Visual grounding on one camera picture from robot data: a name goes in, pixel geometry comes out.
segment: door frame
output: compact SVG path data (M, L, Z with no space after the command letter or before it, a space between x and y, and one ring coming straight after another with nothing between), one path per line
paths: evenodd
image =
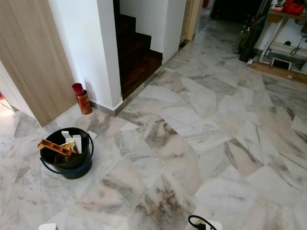
M203 0L194 0L193 1L193 6L192 6L192 11L190 14L189 18L189 25L188 25L188 35L187 35L187 40L191 41L193 40L195 33L196 33L196 24L199 19L201 10L202 10L202 4Z

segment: wooden door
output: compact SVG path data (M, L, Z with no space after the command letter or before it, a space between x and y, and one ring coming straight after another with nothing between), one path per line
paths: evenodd
M76 103L48 0L0 0L0 59L40 125Z
M193 8L193 2L194 2L193 0L186 0L186 7L184 10L183 23L182 23L181 36L180 36L180 44L183 43L188 37L189 22Z

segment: electrical cord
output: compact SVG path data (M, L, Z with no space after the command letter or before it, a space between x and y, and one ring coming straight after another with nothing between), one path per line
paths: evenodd
M192 225L194 228L198 229L198 230L206 230L206 225L205 224L193 224L191 222L191 218L196 218L196 219L200 219L202 221L204 221L206 224L208 224L212 229L212 230L217 230L209 221L205 220L202 217L196 216L196 215L191 215L188 217L188 222L190 223L190 225Z
M301 38L301 40L300 40L299 44L297 45L297 47L295 47L295 48L289 53L288 56L290 56L290 55L294 52L293 55L292 55L292 57L294 57L294 55L295 55L295 54L297 53L297 51L300 49L299 46L301 45L303 38L304 38L304 37Z

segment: dark wooden step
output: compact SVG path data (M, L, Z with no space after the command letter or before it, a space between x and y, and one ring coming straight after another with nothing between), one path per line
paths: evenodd
M120 14L115 16L116 39L129 37L135 34L136 18Z
M135 62L131 71L120 77L123 99L126 99L162 65L162 54L150 50Z
M128 41L118 44L118 63L120 75L126 75L134 63L140 60L150 50L151 37L136 34Z

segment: gray baseboard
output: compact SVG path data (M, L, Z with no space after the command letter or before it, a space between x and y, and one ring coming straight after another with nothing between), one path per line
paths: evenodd
M91 106L93 108L96 108L106 114L109 114L110 116L116 116L121 110L123 110L123 108L125 108L137 95L139 95L139 93L155 78L155 76L157 76L159 74L159 72L165 67L167 66L174 57L176 57L177 52L174 53L169 60L167 60L164 64L162 64L145 82L142 83L142 85L140 85L135 91L133 91L132 94L130 94L124 101L122 104L120 104L119 107L117 107L115 110L111 110L109 108L106 108L102 105L99 105L95 102L91 101Z

